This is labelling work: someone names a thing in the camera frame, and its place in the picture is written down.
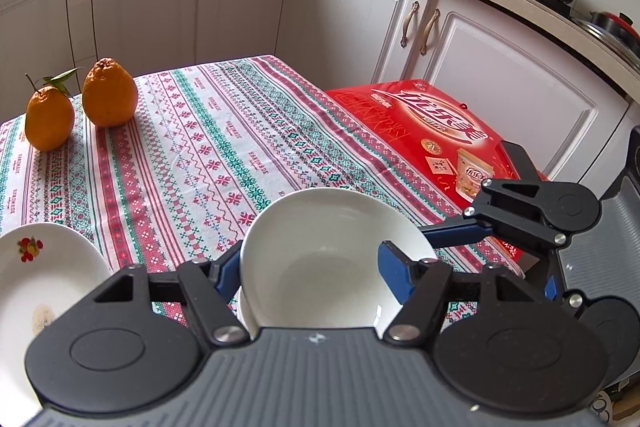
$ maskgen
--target white plate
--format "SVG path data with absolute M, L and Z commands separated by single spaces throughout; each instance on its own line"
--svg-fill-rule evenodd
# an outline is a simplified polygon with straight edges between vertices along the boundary
M 378 272 L 393 241 L 414 261 L 436 257 L 400 212 L 343 188 L 308 188 L 271 203 L 242 242 L 240 275 L 256 323 L 281 328 L 374 326 L 400 310 Z
M 23 239 L 31 243 L 28 255 L 19 244 Z M 109 276 L 94 245 L 62 225 L 34 223 L 0 237 L 2 427 L 21 427 L 40 410 L 24 372 L 24 354 L 35 333 Z

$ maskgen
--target patterned tablecloth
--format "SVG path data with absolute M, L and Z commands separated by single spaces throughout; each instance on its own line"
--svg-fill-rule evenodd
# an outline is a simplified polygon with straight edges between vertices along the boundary
M 277 58 L 204 64 L 136 81 L 133 120 L 96 129 L 76 98 L 72 137 L 54 152 L 30 147 L 23 116 L 0 127 L 0 233 L 37 221 L 62 223 L 92 241 L 114 271 L 130 263 L 166 271 L 192 257 L 215 259 L 271 201 L 300 188 L 365 192 L 416 224 L 459 212 Z M 438 254 L 458 270 L 487 261 L 514 267 L 488 241 Z M 450 320 L 472 312 L 465 303 L 452 306 Z M 156 311 L 182 317 L 179 305 Z

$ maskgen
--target metal screw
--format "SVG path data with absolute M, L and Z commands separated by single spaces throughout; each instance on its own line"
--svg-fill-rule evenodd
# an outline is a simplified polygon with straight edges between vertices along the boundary
M 571 295 L 569 297 L 569 306 L 571 306 L 571 308 L 579 308 L 580 306 L 582 306 L 582 295 L 580 295 L 579 293 L 574 293 L 573 295 Z
M 326 336 L 324 336 L 322 333 L 314 333 L 310 337 L 308 337 L 308 339 L 309 342 L 316 344 L 317 346 L 318 344 L 322 344 L 326 340 Z
M 411 324 L 396 324 L 389 328 L 389 336 L 395 341 L 412 341 L 420 335 L 420 330 Z
M 245 340 L 246 334 L 238 326 L 222 326 L 213 332 L 213 338 L 223 344 L 237 344 Z

